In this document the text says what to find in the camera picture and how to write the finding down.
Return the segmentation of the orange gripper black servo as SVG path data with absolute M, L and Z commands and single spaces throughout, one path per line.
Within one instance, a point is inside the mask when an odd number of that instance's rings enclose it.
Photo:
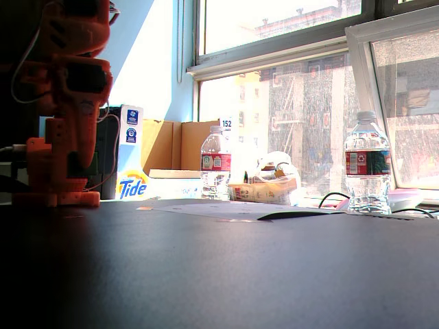
M 73 105 L 74 144 L 81 167 L 90 166 L 96 143 L 99 107 L 112 86 L 110 63 L 99 58 L 55 56 L 50 64 L 51 97 L 57 106 Z M 66 125 L 62 118 L 45 121 L 45 142 L 54 153 L 66 152 Z

